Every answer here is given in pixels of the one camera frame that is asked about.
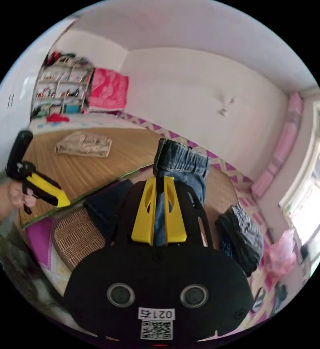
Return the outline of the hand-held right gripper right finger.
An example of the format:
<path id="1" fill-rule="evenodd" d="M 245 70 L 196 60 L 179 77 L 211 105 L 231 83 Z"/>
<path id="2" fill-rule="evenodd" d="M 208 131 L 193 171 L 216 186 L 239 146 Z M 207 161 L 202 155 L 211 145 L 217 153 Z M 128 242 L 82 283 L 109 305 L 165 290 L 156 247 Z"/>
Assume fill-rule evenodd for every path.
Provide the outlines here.
<path id="1" fill-rule="evenodd" d="M 175 187 L 173 177 L 163 178 L 165 196 L 165 229 L 166 243 L 180 244 L 186 242 L 187 234 L 179 203 L 179 196 Z"/>

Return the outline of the person's left hand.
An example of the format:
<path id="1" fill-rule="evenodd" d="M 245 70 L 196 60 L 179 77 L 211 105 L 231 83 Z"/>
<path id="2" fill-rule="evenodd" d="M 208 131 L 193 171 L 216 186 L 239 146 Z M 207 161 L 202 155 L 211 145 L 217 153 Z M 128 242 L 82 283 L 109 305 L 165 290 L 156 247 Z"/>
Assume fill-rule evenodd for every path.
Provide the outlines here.
<path id="1" fill-rule="evenodd" d="M 24 208 L 24 206 L 33 208 L 37 201 L 32 189 L 27 188 L 23 192 L 23 184 L 15 180 L 9 181 L 8 197 L 13 207 L 19 209 Z"/>

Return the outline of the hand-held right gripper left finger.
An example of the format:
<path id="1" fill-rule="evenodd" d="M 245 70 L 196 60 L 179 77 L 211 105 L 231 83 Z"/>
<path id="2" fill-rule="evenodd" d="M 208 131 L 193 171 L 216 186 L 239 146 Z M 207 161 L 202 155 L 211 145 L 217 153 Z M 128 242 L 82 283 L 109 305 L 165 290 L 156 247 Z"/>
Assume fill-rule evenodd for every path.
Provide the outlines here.
<path id="1" fill-rule="evenodd" d="M 148 178 L 143 186 L 131 239 L 136 243 L 152 245 L 157 199 L 156 178 Z"/>

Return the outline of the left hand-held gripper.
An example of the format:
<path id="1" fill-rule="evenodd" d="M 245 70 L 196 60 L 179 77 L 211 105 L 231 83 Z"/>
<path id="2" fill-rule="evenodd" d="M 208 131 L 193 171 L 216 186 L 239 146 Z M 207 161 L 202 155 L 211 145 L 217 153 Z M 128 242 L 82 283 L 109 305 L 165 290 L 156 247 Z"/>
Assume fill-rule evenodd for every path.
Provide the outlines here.
<path id="1" fill-rule="evenodd" d="M 6 174 L 9 180 L 23 184 L 23 192 L 30 188 L 36 198 L 52 206 L 62 208 L 70 205 L 70 200 L 61 186 L 50 177 L 36 172 L 36 167 L 31 162 L 16 162 L 7 165 Z M 32 213 L 32 208 L 24 206 L 26 214 Z"/>

